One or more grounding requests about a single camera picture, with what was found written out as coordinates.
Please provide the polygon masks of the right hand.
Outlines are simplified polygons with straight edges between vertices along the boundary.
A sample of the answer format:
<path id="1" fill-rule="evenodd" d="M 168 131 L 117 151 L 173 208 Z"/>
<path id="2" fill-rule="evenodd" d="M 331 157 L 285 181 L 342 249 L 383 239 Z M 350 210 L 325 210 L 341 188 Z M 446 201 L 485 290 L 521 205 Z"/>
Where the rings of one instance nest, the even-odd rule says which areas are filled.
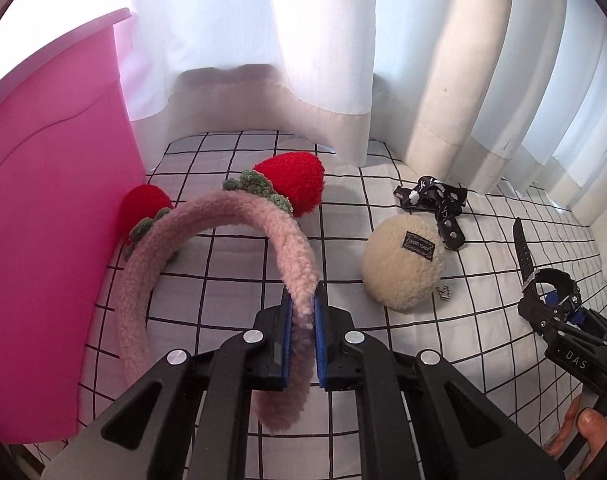
<path id="1" fill-rule="evenodd" d="M 581 472 L 588 468 L 607 441 L 607 417 L 599 414 L 594 408 L 587 406 L 583 408 L 581 400 L 581 396 L 578 396 L 571 402 L 561 429 L 545 447 L 550 456 L 558 456 L 574 429 L 578 430 L 579 434 L 587 440 L 589 452 L 581 465 L 573 472 L 573 479 L 578 478 Z"/>

